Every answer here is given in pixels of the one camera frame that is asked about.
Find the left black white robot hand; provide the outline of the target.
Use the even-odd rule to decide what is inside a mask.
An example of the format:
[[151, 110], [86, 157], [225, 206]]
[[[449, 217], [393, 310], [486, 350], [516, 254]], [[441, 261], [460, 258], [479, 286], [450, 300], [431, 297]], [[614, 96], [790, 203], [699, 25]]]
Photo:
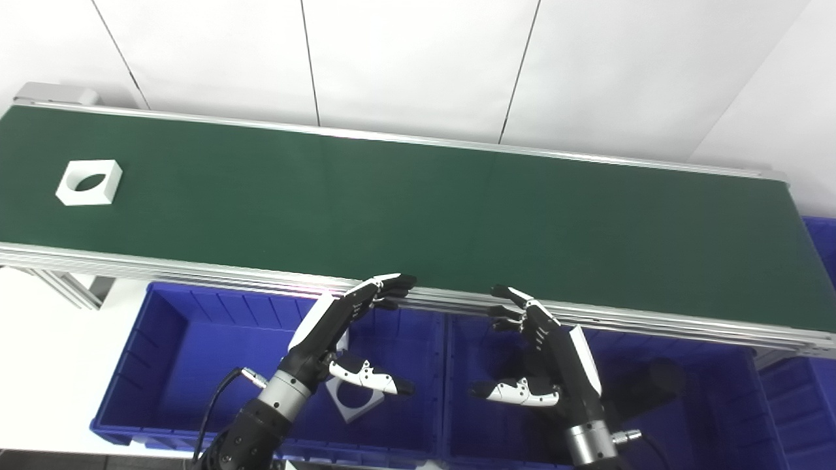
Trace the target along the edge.
[[283, 357], [278, 371], [292, 384], [301, 384], [310, 392], [328, 375], [355, 386], [385, 394], [411, 396], [412, 382], [397, 377], [368, 359], [349, 352], [338, 352], [337, 344], [350, 324], [371, 309], [394, 311], [398, 300], [405, 298], [417, 283], [409, 274], [382, 274], [364, 280], [343, 295], [324, 294], [310, 311], [313, 321], [302, 321], [302, 337]]

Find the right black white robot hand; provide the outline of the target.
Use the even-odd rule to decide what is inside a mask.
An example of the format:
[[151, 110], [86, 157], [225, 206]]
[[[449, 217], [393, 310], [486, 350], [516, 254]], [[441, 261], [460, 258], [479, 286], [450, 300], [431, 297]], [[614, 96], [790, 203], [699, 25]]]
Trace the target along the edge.
[[496, 332], [520, 333], [539, 359], [541, 369], [516, 379], [478, 381], [471, 396], [487, 401], [552, 408], [564, 416], [565, 426], [591, 429], [603, 422], [602, 386], [582, 328], [564, 326], [537, 298], [505, 285], [494, 285], [490, 295], [512, 301], [517, 310], [489, 307]]

